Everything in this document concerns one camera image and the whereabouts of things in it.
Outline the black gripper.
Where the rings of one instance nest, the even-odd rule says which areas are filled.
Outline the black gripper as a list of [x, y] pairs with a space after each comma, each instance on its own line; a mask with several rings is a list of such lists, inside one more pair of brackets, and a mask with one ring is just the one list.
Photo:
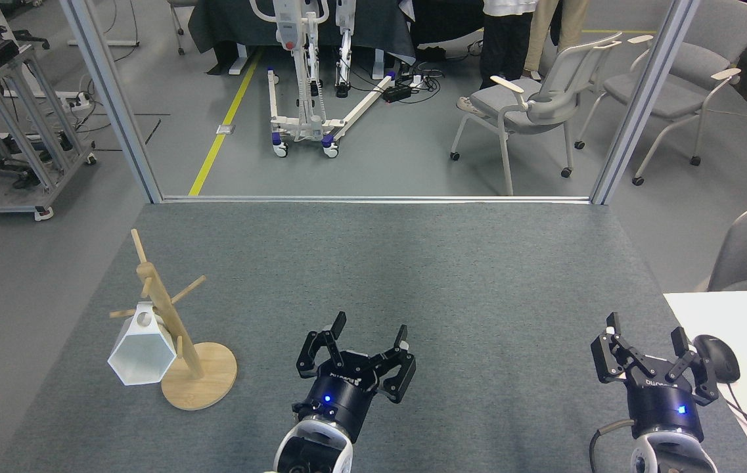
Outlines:
[[[346, 312], [340, 311], [330, 327], [320, 332], [308, 332], [298, 356], [297, 370], [302, 379], [315, 376], [315, 380], [307, 397], [293, 404], [293, 413], [299, 421], [309, 415], [319, 415], [326, 421], [336, 422], [346, 431], [350, 441], [355, 442], [376, 391], [388, 396], [391, 402], [403, 400], [416, 371], [416, 359], [409, 353], [407, 325], [401, 325], [392, 348], [370, 358], [367, 363], [369, 371], [356, 373], [352, 369], [346, 374], [340, 369], [321, 367], [317, 374], [315, 359], [323, 347], [328, 349], [335, 366], [343, 368], [344, 360], [336, 341], [346, 320]], [[399, 368], [397, 374], [382, 380], [394, 367]]]
[[654, 431], [680, 431], [704, 441], [698, 406], [707, 406], [719, 398], [715, 373], [708, 371], [707, 359], [692, 348], [683, 327], [671, 332], [671, 344], [677, 361], [666, 373], [667, 382], [675, 382], [685, 369], [691, 369], [695, 387], [685, 379], [676, 384], [647, 378], [649, 362], [640, 350], [631, 346], [620, 332], [617, 313], [606, 318], [606, 327], [591, 344], [599, 381], [609, 383], [631, 367], [644, 375], [629, 374], [626, 380], [629, 418], [635, 422], [631, 435], [638, 438]]

